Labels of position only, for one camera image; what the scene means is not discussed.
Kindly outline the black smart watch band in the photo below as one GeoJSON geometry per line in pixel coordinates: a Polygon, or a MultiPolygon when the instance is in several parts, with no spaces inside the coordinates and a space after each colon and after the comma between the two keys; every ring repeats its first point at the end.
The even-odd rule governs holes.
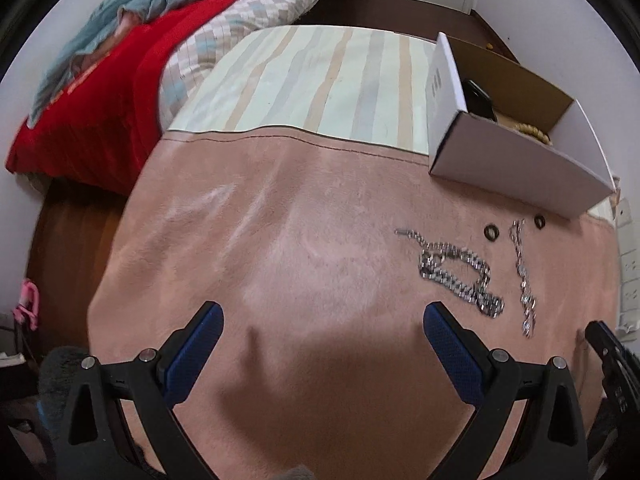
{"type": "Polygon", "coordinates": [[[466,78],[461,84],[465,105],[470,114],[497,121],[494,103],[489,94],[472,79],[466,78]]]}

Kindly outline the white power strip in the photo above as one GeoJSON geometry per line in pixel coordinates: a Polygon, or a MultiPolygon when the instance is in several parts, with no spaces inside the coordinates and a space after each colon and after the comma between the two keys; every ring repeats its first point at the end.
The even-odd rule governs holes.
{"type": "Polygon", "coordinates": [[[629,202],[616,207],[615,226],[620,263],[620,306],[616,332],[630,344],[639,337],[639,239],[629,202]]]}

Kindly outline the pink object on floor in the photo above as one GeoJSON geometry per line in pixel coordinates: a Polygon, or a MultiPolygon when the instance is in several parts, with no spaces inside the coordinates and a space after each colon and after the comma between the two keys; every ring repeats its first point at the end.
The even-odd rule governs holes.
{"type": "Polygon", "coordinates": [[[12,311],[14,321],[18,325],[27,324],[34,332],[39,321],[39,290],[34,282],[25,278],[21,284],[20,298],[12,311]]]}

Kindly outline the red blanket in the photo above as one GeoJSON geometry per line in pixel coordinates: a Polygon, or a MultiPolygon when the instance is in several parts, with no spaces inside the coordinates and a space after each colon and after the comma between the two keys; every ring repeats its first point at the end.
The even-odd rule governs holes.
{"type": "Polygon", "coordinates": [[[129,194],[160,140],[168,58],[237,1],[103,0],[44,73],[6,170],[129,194]]]}

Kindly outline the white cardboard box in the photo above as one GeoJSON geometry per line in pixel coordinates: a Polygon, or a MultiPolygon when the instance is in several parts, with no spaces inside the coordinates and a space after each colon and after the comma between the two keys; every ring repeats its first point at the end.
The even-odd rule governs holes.
{"type": "Polygon", "coordinates": [[[610,167],[580,103],[520,64],[439,34],[426,98],[431,176],[567,219],[614,194],[610,167]],[[466,78],[489,94],[496,122],[468,112],[466,78]]]}

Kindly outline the bed with checkered mattress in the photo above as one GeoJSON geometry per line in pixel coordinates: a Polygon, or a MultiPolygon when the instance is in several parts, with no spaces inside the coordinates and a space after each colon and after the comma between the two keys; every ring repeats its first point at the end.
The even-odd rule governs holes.
{"type": "Polygon", "coordinates": [[[11,174],[66,178],[127,195],[204,77],[245,36],[288,25],[318,0],[200,0],[136,26],[58,92],[6,156],[11,174]]]}

